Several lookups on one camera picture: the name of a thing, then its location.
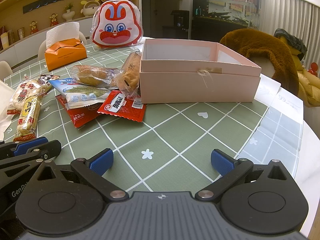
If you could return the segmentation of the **yellow jacket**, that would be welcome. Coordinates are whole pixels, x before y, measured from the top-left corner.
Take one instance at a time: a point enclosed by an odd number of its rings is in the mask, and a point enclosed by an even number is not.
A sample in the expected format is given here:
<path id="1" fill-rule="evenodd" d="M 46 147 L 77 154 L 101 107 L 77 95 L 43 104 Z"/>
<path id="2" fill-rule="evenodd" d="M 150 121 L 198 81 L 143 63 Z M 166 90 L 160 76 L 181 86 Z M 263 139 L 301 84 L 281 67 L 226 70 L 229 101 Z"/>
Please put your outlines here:
<path id="1" fill-rule="evenodd" d="M 299 81 L 298 97 L 303 100 L 307 107 L 319 107 L 319 78 L 305 69 L 302 64 L 302 59 L 308 51 L 307 47 L 301 39 L 281 28 L 274 32 L 274 37 L 284 42 L 291 51 Z"/>

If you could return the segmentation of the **fish tank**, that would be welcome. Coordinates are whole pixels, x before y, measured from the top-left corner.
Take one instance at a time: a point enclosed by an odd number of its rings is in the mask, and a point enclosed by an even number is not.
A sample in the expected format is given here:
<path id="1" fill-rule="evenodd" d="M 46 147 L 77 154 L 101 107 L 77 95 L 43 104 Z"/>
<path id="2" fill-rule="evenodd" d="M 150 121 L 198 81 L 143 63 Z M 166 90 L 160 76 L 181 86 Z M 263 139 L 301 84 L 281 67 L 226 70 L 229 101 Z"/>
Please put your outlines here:
<path id="1" fill-rule="evenodd" d="M 202 17 L 259 29 L 260 14 L 252 2 L 193 0 L 193 18 Z"/>

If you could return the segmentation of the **white vase with plant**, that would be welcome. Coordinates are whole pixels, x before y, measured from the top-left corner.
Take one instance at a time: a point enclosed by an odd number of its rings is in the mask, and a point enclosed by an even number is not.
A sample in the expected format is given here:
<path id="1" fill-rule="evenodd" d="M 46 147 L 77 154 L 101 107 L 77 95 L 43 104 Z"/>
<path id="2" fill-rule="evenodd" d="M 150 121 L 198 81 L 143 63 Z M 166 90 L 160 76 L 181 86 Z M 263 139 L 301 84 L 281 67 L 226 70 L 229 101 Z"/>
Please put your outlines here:
<path id="1" fill-rule="evenodd" d="M 73 17 L 75 16 L 75 11 L 72 10 L 73 6 L 74 6 L 73 3 L 70 2 L 64 7 L 65 13 L 63 13 L 62 18 L 66 22 L 71 21 L 73 19 Z"/>

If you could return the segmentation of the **small red snack packet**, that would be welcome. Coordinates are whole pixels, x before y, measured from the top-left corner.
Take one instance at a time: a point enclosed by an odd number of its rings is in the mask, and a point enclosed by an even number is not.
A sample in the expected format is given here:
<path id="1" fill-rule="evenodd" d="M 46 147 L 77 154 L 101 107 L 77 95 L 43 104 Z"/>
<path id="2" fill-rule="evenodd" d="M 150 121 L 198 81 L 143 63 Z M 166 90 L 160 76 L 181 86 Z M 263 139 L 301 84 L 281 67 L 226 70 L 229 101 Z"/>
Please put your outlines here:
<path id="1" fill-rule="evenodd" d="M 145 110 L 140 98 L 128 99 L 121 91 L 113 90 L 97 112 L 142 122 Z"/>

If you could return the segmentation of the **round rice cracker packet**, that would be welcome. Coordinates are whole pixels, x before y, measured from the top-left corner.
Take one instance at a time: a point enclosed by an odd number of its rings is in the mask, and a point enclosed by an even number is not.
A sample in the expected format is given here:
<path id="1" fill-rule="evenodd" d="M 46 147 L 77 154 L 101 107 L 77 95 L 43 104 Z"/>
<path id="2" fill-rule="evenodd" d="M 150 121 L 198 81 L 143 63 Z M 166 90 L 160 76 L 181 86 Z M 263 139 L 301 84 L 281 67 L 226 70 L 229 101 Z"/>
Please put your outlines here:
<path id="1" fill-rule="evenodd" d="M 59 75 L 40 75 L 37 78 L 24 79 L 9 100 L 7 115 L 20 114 L 27 98 L 48 92 L 52 87 L 49 81 L 59 78 Z"/>

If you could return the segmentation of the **beige chair with coat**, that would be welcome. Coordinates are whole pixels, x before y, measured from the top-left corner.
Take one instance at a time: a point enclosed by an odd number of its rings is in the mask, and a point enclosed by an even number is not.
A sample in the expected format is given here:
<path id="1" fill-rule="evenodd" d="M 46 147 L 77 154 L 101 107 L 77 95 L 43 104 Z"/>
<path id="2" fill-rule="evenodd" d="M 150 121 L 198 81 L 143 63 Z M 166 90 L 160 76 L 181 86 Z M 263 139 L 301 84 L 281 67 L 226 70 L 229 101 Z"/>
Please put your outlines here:
<path id="1" fill-rule="evenodd" d="M 274 75 L 274 73 L 275 73 L 274 66 L 268 58 L 251 57 L 250 60 L 261 67 L 262 74 L 264 74 L 270 78 Z"/>

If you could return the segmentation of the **pink cardboard box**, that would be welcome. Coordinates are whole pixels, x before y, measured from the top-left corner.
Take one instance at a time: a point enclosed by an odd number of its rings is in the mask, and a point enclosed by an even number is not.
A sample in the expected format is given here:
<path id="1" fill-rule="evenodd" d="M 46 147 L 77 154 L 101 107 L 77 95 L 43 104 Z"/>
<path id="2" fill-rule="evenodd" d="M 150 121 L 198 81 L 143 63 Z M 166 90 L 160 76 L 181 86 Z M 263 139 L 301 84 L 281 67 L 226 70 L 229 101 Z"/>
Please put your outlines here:
<path id="1" fill-rule="evenodd" d="M 261 68 L 236 51 L 197 40 L 149 38 L 140 62 L 142 102 L 251 102 Z"/>

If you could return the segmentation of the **red white bunny bag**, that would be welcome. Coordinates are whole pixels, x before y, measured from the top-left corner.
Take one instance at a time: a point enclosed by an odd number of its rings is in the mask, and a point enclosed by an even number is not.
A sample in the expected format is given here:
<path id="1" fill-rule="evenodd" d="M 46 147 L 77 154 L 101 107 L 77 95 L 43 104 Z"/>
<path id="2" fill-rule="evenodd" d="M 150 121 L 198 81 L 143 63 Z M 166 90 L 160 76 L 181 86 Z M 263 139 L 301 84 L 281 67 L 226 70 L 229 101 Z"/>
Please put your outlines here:
<path id="1" fill-rule="evenodd" d="M 129 0 L 106 1 L 93 16 L 91 41 L 101 48 L 131 46 L 142 37 L 140 10 Z"/>

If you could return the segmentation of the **orange tissue box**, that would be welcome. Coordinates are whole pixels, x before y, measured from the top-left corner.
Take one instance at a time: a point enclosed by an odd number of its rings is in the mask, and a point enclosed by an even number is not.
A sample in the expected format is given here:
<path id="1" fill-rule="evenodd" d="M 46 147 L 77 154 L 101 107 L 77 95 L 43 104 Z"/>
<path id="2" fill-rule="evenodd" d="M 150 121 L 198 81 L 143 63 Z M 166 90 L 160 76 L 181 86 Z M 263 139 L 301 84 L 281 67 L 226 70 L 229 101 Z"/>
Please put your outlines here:
<path id="1" fill-rule="evenodd" d="M 47 31 L 44 58 L 48 71 L 85 59 L 85 45 L 79 22 L 66 22 Z"/>

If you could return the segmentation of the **white dining chair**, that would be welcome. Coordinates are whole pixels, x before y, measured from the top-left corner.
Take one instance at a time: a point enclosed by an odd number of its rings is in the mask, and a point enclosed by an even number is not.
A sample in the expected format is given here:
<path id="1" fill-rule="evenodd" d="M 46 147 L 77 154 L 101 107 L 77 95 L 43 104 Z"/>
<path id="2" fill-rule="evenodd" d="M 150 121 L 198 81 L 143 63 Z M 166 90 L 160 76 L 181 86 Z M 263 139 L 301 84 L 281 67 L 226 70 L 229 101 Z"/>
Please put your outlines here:
<path id="1" fill-rule="evenodd" d="M 10 65 L 6 61 L 0 61 L 0 79 L 4 79 L 13 74 Z"/>

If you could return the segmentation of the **black water dispenser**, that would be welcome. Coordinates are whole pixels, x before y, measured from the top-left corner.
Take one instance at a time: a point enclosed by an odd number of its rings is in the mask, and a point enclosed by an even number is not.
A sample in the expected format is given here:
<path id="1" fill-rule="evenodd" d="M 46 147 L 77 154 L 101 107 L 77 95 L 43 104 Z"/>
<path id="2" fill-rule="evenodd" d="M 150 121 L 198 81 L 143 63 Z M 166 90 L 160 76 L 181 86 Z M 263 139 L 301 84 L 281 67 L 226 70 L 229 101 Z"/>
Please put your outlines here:
<path id="1" fill-rule="evenodd" d="M 170 15 L 173 16 L 173 25 L 162 27 L 162 37 L 184 40 L 188 39 L 189 11 L 173 10 Z"/>

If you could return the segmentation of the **clear waffle cookie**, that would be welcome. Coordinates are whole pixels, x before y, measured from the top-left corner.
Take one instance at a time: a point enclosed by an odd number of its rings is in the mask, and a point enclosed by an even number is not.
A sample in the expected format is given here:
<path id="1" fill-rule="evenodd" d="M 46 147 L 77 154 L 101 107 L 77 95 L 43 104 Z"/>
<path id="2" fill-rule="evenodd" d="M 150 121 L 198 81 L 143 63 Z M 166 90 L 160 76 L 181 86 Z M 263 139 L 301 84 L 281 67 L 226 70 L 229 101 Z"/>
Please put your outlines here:
<path id="1" fill-rule="evenodd" d="M 114 81 L 114 76 L 117 72 L 114 68 L 75 65 L 69 73 L 77 83 L 100 88 L 116 89 L 117 85 Z"/>

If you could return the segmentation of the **green checkered table mat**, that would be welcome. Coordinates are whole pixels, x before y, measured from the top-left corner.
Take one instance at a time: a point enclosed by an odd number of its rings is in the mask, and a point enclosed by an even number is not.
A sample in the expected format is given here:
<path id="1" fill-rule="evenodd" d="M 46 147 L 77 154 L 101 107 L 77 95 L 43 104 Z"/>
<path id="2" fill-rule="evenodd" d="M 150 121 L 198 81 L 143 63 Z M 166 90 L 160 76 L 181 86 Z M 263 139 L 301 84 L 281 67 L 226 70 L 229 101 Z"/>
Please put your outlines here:
<path id="1" fill-rule="evenodd" d="M 36 135 L 61 142 L 57 164 L 114 152 L 105 178 L 128 191 L 197 192 L 219 177 L 210 162 L 218 148 L 256 164 L 280 160 L 294 176 L 303 125 L 253 100 L 148 105 L 142 122 L 103 114 L 76 128 L 51 89 Z"/>

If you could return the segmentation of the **white cloth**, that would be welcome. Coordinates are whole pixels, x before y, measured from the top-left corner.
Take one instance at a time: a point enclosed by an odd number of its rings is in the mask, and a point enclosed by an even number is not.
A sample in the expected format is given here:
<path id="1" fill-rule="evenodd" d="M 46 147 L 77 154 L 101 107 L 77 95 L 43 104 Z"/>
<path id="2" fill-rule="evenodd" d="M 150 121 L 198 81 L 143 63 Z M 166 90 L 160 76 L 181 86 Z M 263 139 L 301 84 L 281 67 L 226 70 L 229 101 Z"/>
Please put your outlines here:
<path id="1" fill-rule="evenodd" d="M 12 115 L 7 115 L 9 101 L 14 90 L 0 80 L 0 141 L 4 140 L 4 132 L 11 124 Z"/>

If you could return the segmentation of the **white paper sheets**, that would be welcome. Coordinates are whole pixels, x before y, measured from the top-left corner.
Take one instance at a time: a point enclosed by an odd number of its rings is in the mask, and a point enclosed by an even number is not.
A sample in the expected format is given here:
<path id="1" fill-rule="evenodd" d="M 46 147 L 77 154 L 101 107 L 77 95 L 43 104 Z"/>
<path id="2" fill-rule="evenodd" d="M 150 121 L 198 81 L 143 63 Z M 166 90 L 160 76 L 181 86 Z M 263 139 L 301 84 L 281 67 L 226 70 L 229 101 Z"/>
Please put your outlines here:
<path id="1" fill-rule="evenodd" d="M 278 110 L 299 124 L 303 123 L 303 101 L 282 88 L 279 82 L 264 74 L 260 74 L 260 82 L 254 99 Z"/>

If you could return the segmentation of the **yellow rice cracker packet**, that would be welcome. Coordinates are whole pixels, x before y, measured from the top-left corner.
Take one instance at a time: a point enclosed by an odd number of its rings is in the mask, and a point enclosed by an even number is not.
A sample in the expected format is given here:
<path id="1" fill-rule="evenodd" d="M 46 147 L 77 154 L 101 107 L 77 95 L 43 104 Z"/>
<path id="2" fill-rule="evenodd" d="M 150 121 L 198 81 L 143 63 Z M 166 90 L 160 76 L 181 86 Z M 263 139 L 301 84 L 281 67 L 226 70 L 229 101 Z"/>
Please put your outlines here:
<path id="1" fill-rule="evenodd" d="M 18 119 L 14 142 L 28 141 L 36 138 L 35 131 L 40 114 L 42 98 L 43 96 L 41 95 L 33 95 L 25 100 Z"/>

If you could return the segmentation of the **white bunny figurine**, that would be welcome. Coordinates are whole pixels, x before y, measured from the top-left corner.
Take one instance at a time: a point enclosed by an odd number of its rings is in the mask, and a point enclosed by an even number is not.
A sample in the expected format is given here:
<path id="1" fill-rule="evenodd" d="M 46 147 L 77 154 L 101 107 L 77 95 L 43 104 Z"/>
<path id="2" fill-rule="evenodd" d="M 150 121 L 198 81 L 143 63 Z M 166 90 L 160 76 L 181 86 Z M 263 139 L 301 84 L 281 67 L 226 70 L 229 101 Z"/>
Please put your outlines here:
<path id="1" fill-rule="evenodd" d="M 84 16 L 92 16 L 95 14 L 97 9 L 100 7 L 100 0 L 92 0 L 92 1 L 86 1 L 82 0 L 80 3 L 83 5 L 83 8 L 81 9 L 80 13 Z"/>

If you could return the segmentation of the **clear egg roll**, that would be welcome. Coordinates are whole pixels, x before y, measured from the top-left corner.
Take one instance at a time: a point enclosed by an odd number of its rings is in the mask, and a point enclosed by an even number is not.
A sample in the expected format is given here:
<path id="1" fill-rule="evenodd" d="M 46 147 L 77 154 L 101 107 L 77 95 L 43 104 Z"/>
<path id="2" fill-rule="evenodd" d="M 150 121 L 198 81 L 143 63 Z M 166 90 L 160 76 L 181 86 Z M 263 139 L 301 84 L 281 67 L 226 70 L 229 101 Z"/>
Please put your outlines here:
<path id="1" fill-rule="evenodd" d="M 121 70 L 114 76 L 118 89 L 131 100 L 139 97 L 140 61 L 141 54 L 139 52 L 130 53 Z"/>

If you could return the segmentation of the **blue seaweed snack packet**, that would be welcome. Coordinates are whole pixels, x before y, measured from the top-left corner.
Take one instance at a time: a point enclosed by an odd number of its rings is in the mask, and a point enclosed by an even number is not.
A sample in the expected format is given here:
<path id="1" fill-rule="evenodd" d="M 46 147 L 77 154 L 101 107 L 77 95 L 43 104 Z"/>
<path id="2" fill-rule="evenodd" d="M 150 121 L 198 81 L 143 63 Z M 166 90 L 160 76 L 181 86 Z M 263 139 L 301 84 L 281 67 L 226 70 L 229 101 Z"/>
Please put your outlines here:
<path id="1" fill-rule="evenodd" d="M 84 85 L 71 77 L 49 82 L 65 98 L 67 109 L 103 103 L 111 93 L 109 89 Z"/>

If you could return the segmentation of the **long red snack packet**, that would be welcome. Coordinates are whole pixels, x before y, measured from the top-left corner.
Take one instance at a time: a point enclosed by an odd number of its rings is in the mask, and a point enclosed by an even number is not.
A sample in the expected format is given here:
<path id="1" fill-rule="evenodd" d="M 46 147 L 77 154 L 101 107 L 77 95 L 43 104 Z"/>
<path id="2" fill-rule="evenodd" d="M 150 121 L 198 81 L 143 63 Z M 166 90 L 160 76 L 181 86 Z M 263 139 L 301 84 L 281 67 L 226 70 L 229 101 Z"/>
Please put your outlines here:
<path id="1" fill-rule="evenodd" d="M 86 107 L 68 109 L 67 101 L 62 95 L 57 95 L 56 99 L 60 103 L 60 105 L 65 109 L 65 111 L 71 118 L 73 125 L 76 128 L 83 126 L 84 124 L 92 121 L 100 115 L 100 113 L 98 113 L 98 109 L 100 108 L 102 103 L 95 103 Z"/>

